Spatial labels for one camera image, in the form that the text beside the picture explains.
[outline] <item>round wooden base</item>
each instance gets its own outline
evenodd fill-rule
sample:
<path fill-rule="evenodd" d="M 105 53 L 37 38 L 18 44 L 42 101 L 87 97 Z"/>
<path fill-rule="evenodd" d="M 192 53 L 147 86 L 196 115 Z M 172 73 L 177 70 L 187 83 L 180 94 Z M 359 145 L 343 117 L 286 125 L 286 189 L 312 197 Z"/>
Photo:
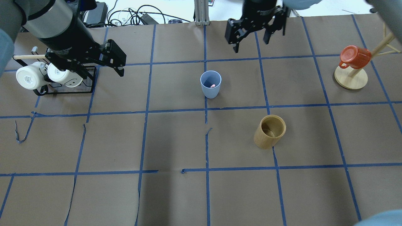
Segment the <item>round wooden base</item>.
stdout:
<path fill-rule="evenodd" d="M 355 76 L 350 77 L 349 74 L 354 69 L 347 67 L 342 69 L 339 66 L 335 69 L 335 79 L 343 87 L 347 89 L 361 89 L 367 84 L 367 73 L 364 69 L 360 70 Z"/>

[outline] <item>red mug handle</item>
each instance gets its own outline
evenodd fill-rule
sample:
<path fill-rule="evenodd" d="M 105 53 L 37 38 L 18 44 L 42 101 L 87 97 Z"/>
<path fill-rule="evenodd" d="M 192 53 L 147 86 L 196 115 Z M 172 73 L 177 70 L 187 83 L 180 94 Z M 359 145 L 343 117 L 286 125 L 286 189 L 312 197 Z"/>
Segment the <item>red mug handle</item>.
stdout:
<path fill-rule="evenodd" d="M 344 63 L 344 62 L 341 61 L 341 62 L 339 63 L 339 67 L 342 68 L 342 69 L 345 69 L 345 68 L 349 67 L 349 65 L 347 65 L 346 63 Z"/>

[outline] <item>metal post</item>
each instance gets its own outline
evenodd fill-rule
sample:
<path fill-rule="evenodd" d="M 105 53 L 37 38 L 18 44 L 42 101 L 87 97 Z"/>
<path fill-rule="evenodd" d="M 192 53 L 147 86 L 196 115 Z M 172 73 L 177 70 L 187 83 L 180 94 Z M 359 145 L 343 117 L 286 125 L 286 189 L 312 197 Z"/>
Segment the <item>metal post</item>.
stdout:
<path fill-rule="evenodd" d="M 208 0 L 194 0 L 195 24 L 209 25 Z"/>

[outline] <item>orange mug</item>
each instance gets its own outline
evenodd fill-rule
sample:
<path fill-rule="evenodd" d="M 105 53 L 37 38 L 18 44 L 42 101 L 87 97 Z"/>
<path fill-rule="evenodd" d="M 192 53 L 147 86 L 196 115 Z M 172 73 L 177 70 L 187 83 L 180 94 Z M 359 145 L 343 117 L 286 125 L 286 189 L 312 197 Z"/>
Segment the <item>orange mug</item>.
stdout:
<path fill-rule="evenodd" d="M 368 49 L 350 45 L 346 46 L 340 53 L 339 67 L 345 69 L 351 66 L 354 69 L 360 69 L 366 66 L 370 60 L 371 53 Z"/>

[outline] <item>light blue cup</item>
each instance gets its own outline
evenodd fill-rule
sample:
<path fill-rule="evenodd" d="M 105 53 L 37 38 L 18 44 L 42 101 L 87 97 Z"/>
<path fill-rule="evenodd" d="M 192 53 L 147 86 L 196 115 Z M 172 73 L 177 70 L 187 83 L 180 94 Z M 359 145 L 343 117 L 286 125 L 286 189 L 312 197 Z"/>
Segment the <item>light blue cup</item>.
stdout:
<path fill-rule="evenodd" d="M 219 89 L 221 88 L 222 77 L 216 71 L 206 71 L 200 77 L 201 88 L 204 95 L 209 98 L 215 98 Z"/>

